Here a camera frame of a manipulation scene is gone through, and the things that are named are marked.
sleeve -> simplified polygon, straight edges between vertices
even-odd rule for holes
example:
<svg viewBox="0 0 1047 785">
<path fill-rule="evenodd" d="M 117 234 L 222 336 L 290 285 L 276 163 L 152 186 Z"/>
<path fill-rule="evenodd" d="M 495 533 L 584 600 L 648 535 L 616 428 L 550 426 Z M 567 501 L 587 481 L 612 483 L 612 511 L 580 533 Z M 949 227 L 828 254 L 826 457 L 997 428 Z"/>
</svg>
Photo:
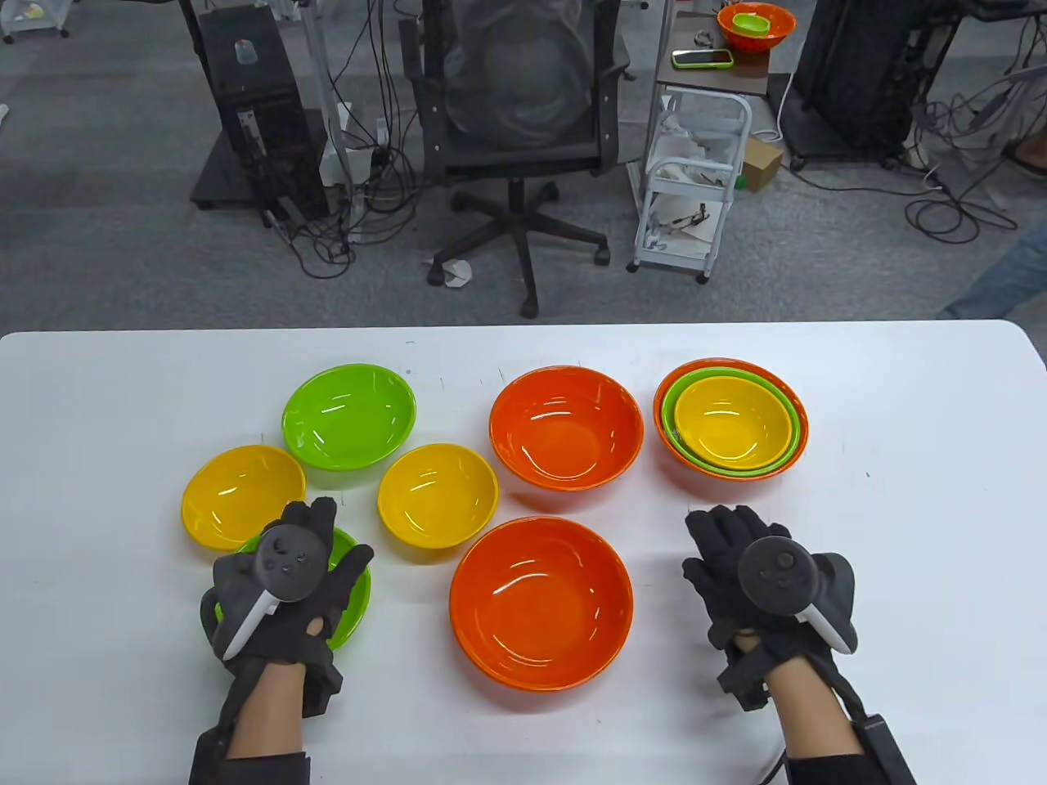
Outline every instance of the sleeve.
<svg viewBox="0 0 1047 785">
<path fill-rule="evenodd" d="M 305 753 L 238 758 L 219 764 L 217 785 L 309 785 Z"/>
<path fill-rule="evenodd" d="M 876 763 L 865 755 L 836 755 L 788 761 L 792 785 L 887 785 Z"/>
</svg>

chair base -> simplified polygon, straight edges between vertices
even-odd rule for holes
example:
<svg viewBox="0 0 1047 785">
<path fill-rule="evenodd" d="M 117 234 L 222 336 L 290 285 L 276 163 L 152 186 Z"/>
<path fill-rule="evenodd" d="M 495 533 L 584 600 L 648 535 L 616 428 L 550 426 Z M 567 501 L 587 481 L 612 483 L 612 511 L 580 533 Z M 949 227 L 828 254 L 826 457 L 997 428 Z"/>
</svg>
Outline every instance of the chair base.
<svg viewBox="0 0 1047 785">
<path fill-rule="evenodd" d="M 531 248 L 528 245 L 527 233 L 537 231 L 564 240 L 576 240 L 579 243 L 589 243 L 597 247 L 594 261 L 604 267 L 610 264 L 610 249 L 607 247 L 607 237 L 597 231 L 589 231 L 580 226 L 558 221 L 543 216 L 538 208 L 547 202 L 555 202 L 560 198 L 560 192 L 555 182 L 547 182 L 530 199 L 525 198 L 524 181 L 509 180 L 508 209 L 497 202 L 484 199 L 465 192 L 454 192 L 451 196 L 451 209 L 454 212 L 472 209 L 490 216 L 491 220 L 478 229 L 469 232 L 459 241 L 451 243 L 437 252 L 432 257 L 432 266 L 426 282 L 429 286 L 444 285 L 444 263 L 461 259 L 466 253 L 482 245 L 490 243 L 503 234 L 512 237 L 516 243 L 516 253 L 520 261 L 520 271 L 524 273 L 524 284 L 527 286 L 527 299 L 520 306 L 520 316 L 533 319 L 538 315 L 538 291 L 534 282 L 534 268 L 531 265 Z"/>
</svg>

floor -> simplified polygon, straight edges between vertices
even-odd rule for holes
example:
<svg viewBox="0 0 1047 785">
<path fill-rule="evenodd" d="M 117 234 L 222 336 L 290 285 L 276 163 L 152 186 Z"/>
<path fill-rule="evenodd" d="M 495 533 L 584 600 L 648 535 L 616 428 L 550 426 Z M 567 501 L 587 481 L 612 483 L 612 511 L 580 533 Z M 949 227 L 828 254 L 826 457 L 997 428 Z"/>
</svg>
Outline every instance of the floor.
<svg viewBox="0 0 1047 785">
<path fill-rule="evenodd" d="M 361 4 L 328 1 L 328 41 L 340 62 L 361 24 Z M 783 4 L 804 23 L 814 5 Z M 622 87 L 623 159 L 636 154 L 642 134 L 660 7 L 621 13 L 639 77 Z M 186 198 L 219 122 L 177 5 L 84 2 L 72 7 L 68 27 L 66 40 L 26 33 L 0 47 L 0 102 L 10 106 L 0 129 L 0 335 L 518 321 L 522 283 L 508 242 L 471 257 L 475 276 L 465 288 L 425 285 L 432 252 L 476 222 L 452 215 L 445 192 L 426 193 L 407 230 L 360 248 L 348 274 L 333 282 L 303 275 L 255 216 L 197 211 Z M 308 103 L 313 88 L 300 31 L 285 32 Z M 996 78 L 1018 35 L 1010 24 L 965 26 L 936 91 L 970 94 Z M 396 33 L 388 39 L 399 71 Z M 776 52 L 778 69 L 792 67 L 800 43 L 798 36 Z M 376 84 L 367 48 L 340 85 L 367 112 L 377 105 Z M 402 81 L 399 89 L 409 96 Z M 756 109 L 758 127 L 772 122 L 764 106 Z M 410 143 L 419 156 L 418 138 Z M 942 172 L 959 182 L 951 166 Z M 837 186 L 919 187 L 918 178 L 877 166 L 805 174 Z M 715 275 L 698 287 L 666 271 L 626 273 L 637 218 L 622 167 L 600 180 L 577 175 L 559 182 L 562 197 L 552 212 L 606 232 L 614 262 L 597 268 L 576 246 L 537 241 L 545 322 L 928 318 L 1016 239 L 986 229 L 971 244 L 940 245 L 906 224 L 907 199 L 827 194 L 782 173 L 765 190 L 739 199 Z M 1023 226 L 1042 220 L 1047 186 L 1008 166 L 994 183 L 1010 196 Z M 1047 298 L 1016 318 L 1047 350 Z"/>
</svg>

glove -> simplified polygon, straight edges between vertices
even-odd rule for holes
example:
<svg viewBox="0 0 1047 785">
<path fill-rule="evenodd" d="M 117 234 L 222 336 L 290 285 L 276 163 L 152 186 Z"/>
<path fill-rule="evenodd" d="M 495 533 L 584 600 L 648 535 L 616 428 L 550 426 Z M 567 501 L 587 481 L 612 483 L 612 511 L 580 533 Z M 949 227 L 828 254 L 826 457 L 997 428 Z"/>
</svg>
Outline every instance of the glove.
<svg viewBox="0 0 1047 785">
<path fill-rule="evenodd" d="M 688 515 L 687 531 L 701 558 L 684 561 L 684 577 L 706 603 L 712 621 L 709 642 L 727 654 L 728 668 L 718 679 L 725 692 L 734 693 L 751 711 L 766 703 L 763 679 L 782 663 L 804 655 L 812 663 L 828 660 L 831 667 L 829 646 L 810 625 L 760 610 L 738 580 L 738 561 L 745 548 L 764 537 L 792 539 L 785 526 L 768 526 L 748 507 L 732 511 L 718 506 Z M 758 635 L 760 645 L 744 654 L 734 643 L 739 633 Z"/>
<path fill-rule="evenodd" d="M 308 529 L 322 542 L 325 559 L 330 560 L 336 512 L 334 499 L 327 496 L 317 498 L 312 507 L 293 501 L 284 510 L 280 520 L 266 526 L 266 531 L 280 523 Z M 322 714 L 330 696 L 341 689 L 341 674 L 334 667 L 327 642 L 337 629 L 338 621 L 349 606 L 353 587 L 373 557 L 374 551 L 370 545 L 354 547 L 324 577 L 311 595 L 296 603 L 281 603 L 272 615 L 263 619 L 240 653 L 223 665 L 233 675 L 239 675 L 244 665 L 251 660 L 302 663 L 307 667 L 303 716 Z M 252 563 L 251 554 L 233 554 L 216 560 L 216 586 L 204 593 L 200 602 L 200 621 L 208 642 L 214 643 L 219 624 L 216 604 L 222 602 L 223 596 L 231 597 L 242 590 L 244 582 L 253 580 Z M 310 635 L 307 629 L 314 619 L 322 620 L 324 627 L 318 634 Z"/>
</svg>

hand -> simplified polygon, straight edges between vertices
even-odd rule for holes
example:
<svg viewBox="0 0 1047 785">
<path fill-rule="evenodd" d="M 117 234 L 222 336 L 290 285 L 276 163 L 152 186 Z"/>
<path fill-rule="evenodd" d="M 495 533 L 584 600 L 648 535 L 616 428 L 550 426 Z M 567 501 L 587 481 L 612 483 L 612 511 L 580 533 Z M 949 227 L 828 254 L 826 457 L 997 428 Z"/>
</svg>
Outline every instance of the hand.
<svg viewBox="0 0 1047 785">
<path fill-rule="evenodd" d="M 797 624 L 794 619 L 775 616 L 757 608 L 738 582 L 738 561 L 745 548 L 764 537 L 792 539 L 785 526 L 780 523 L 768 526 L 748 507 L 732 511 L 719 506 L 688 515 L 687 531 L 701 559 L 686 559 L 684 577 L 705 600 L 713 622 L 710 630 L 713 646 L 723 649 L 741 630 L 762 634 Z"/>
<path fill-rule="evenodd" d="M 280 520 L 269 525 L 285 523 L 308 529 L 326 546 L 324 558 L 328 560 L 334 542 L 336 512 L 337 506 L 329 497 L 316 499 L 312 507 L 295 501 L 287 506 Z M 374 551 L 370 545 L 354 547 L 324 577 L 311 595 L 296 603 L 281 603 L 271 616 L 263 619 L 241 652 L 223 665 L 233 674 L 239 674 L 248 660 L 302 663 L 307 666 L 304 716 L 321 714 L 327 699 L 341 688 L 341 674 L 334 668 L 327 641 L 337 629 L 338 621 L 349 606 L 353 587 L 373 557 Z M 228 577 L 240 574 L 247 580 L 251 564 L 249 554 L 233 554 L 216 561 L 216 576 L 225 576 L 225 579 L 217 580 L 219 588 L 209 589 L 200 603 L 200 621 L 208 641 L 215 640 L 218 629 L 215 606 L 222 601 L 222 591 L 229 590 L 225 587 L 237 583 Z"/>
</svg>

